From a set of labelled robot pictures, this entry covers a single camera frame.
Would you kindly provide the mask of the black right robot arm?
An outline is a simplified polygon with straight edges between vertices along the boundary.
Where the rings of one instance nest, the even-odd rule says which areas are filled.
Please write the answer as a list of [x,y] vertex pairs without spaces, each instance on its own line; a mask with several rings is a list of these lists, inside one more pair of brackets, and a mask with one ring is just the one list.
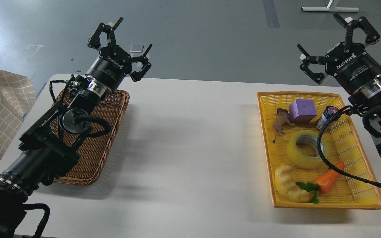
[[[381,138],[381,65],[366,51],[366,46],[376,44],[380,35],[365,17],[345,19],[338,13],[334,13],[333,17],[345,28],[345,40],[324,56],[312,56],[297,45],[302,52],[300,69],[317,84],[332,76],[349,93],[351,105],[340,109],[332,119],[343,114],[357,114],[362,117],[366,131],[373,137]],[[381,189],[381,183],[337,169],[322,153],[320,157],[330,169]]]

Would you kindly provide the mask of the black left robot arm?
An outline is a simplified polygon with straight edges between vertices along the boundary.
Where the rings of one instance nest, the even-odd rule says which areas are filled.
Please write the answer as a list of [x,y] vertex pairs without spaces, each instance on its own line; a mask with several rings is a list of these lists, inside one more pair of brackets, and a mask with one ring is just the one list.
[[99,52],[85,76],[71,75],[56,99],[50,81],[49,92],[54,104],[20,137],[21,155],[0,174],[0,238],[13,238],[27,211],[42,209],[35,238],[41,237],[50,216],[43,203],[27,204],[39,184],[51,185],[65,176],[79,161],[78,150],[86,139],[111,133],[114,124],[92,115],[96,107],[115,90],[127,75],[141,80],[151,68],[147,54],[132,57],[115,40],[115,30],[123,21],[100,23],[88,41]]

